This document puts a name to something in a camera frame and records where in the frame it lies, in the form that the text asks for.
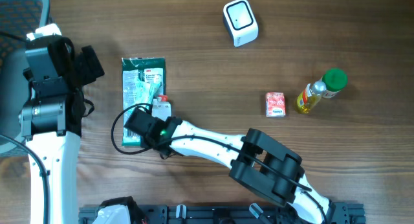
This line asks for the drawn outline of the red stick sachet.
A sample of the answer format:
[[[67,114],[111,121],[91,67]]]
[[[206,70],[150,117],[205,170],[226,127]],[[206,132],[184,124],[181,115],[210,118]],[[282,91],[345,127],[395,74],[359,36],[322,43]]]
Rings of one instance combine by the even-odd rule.
[[[157,100],[159,102],[167,102],[168,101],[168,96],[167,95],[158,95]]]

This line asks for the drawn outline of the small red white box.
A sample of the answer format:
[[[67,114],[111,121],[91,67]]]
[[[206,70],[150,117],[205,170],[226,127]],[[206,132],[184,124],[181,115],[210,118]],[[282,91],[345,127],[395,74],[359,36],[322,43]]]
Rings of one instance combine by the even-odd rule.
[[[284,117],[286,115],[284,93],[269,92],[266,99],[266,117]]]

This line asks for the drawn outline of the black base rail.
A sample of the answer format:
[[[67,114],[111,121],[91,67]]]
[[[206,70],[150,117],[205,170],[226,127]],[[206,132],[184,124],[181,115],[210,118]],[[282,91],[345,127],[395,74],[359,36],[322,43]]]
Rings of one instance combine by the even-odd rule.
[[[327,216],[329,223],[365,224],[363,204],[335,203],[336,210]],[[186,213],[177,217],[177,207],[167,205],[140,205],[147,223],[261,223],[247,206],[187,206]],[[263,214],[271,223],[305,223],[296,211],[272,205],[262,206]]]

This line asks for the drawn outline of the grey plastic mesh basket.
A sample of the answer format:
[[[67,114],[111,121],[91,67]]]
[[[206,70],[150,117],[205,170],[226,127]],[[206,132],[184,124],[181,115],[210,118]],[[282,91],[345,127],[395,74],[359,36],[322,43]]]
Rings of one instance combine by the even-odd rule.
[[[18,114],[27,101],[27,34],[49,23],[50,0],[1,0],[1,134],[20,143]]]

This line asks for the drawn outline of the green lid jar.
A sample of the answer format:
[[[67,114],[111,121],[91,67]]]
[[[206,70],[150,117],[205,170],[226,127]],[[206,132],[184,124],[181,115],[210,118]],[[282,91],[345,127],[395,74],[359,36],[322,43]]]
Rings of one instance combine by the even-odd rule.
[[[324,98],[332,98],[336,96],[348,83],[346,73],[340,68],[329,69],[320,79],[326,85]]]

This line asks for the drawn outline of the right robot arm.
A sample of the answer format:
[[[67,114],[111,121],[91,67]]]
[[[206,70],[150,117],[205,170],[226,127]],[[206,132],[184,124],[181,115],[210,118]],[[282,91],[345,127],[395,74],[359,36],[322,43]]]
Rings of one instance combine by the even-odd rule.
[[[290,205],[309,223],[328,222],[330,201],[308,182],[302,158],[258,129],[250,128],[246,135],[225,135],[179,117],[162,120],[141,109],[135,109],[124,126],[142,138],[145,149],[216,162],[262,199],[279,207]]]

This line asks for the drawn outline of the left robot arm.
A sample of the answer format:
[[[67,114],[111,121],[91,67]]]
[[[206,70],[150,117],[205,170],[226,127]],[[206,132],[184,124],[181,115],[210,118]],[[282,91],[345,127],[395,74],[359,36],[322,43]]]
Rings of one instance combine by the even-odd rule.
[[[30,94],[19,114],[31,163],[31,223],[77,223],[76,166],[85,106],[83,87],[105,73],[91,46],[75,53],[57,24],[27,35],[23,75]]]

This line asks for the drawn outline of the green white plastic packet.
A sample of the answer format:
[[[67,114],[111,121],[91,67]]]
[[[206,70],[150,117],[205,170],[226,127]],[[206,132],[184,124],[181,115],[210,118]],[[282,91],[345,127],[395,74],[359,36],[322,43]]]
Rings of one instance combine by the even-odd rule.
[[[123,109],[133,104],[152,104],[166,94],[165,58],[122,58]]]

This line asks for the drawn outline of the white barcode scanner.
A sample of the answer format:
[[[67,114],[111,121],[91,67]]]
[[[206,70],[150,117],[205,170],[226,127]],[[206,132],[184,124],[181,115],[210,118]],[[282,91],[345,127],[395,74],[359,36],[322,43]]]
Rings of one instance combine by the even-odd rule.
[[[258,37],[259,27],[247,0],[234,0],[224,5],[223,23],[234,47],[250,43]]]

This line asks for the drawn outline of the yellow dish soap bottle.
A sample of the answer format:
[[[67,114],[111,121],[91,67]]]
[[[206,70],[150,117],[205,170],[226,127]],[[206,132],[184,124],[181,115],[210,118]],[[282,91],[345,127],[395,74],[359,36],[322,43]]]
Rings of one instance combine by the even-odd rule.
[[[326,90],[327,87],[321,80],[307,84],[296,99],[296,108],[298,112],[301,114],[309,113],[310,110],[321,100]]]

